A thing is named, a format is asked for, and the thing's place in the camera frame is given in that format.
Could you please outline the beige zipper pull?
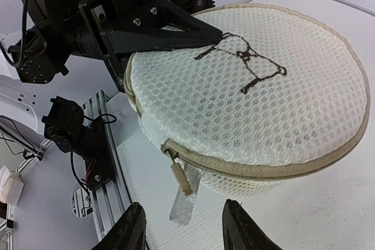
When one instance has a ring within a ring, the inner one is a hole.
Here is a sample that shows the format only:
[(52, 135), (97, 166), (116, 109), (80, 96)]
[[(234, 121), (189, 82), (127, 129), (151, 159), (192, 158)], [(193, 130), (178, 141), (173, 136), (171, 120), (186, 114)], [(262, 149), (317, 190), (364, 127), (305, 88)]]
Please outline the beige zipper pull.
[(193, 166), (178, 157), (172, 157), (171, 171), (179, 185), (181, 192), (185, 196), (190, 196), (194, 193), (192, 186)]

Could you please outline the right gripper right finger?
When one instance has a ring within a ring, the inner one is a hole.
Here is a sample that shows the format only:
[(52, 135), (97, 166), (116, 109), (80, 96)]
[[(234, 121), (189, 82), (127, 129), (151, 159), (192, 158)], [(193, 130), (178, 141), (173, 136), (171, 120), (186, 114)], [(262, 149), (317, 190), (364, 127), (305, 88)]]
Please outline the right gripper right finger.
[(228, 199), (222, 213), (225, 250), (281, 250), (236, 201)]

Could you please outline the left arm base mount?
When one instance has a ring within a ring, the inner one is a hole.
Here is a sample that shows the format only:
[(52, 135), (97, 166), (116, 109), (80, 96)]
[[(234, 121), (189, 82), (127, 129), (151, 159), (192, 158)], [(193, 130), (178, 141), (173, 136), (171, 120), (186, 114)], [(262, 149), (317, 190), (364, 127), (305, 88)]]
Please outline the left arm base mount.
[(90, 118), (76, 102), (60, 96), (51, 98), (52, 107), (42, 117), (44, 137), (64, 153), (80, 156), (86, 174), (82, 184), (97, 191), (115, 179), (114, 162), (107, 140), (106, 126), (117, 121), (112, 114)]

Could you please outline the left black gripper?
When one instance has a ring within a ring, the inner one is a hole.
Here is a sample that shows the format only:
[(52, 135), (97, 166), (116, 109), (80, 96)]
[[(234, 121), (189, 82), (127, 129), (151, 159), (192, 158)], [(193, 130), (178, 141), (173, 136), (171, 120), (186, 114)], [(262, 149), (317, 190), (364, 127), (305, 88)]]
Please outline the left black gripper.
[(78, 54), (102, 60), (120, 92), (133, 53), (201, 48), (223, 35), (168, 0), (83, 0), (79, 11)]

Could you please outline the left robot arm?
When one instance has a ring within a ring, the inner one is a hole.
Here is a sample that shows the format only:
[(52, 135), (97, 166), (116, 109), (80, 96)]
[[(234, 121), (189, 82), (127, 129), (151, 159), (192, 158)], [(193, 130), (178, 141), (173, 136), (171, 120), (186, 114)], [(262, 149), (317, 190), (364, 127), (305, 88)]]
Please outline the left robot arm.
[(222, 31), (195, 17), (214, 0), (22, 0), (20, 40), (2, 46), (5, 65), (25, 84), (69, 71), (70, 56), (104, 62), (119, 91), (134, 53), (210, 46)]

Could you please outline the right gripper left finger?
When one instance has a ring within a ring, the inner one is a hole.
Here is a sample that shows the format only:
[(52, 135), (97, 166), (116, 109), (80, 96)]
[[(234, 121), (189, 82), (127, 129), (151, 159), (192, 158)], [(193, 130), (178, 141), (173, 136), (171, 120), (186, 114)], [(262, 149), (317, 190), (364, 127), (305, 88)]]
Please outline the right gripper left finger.
[(93, 250), (146, 249), (146, 214), (140, 203), (132, 203)]

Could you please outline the white mesh laundry bag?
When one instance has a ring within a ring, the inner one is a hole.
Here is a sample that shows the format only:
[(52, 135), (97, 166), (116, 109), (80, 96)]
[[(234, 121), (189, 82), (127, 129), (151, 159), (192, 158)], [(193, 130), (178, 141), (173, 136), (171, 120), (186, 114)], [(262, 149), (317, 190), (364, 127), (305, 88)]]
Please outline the white mesh laundry bag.
[(133, 54), (124, 74), (143, 133), (190, 184), (248, 197), (319, 172), (360, 142), (366, 71), (323, 22), (266, 4), (196, 14), (223, 32), (197, 49)]

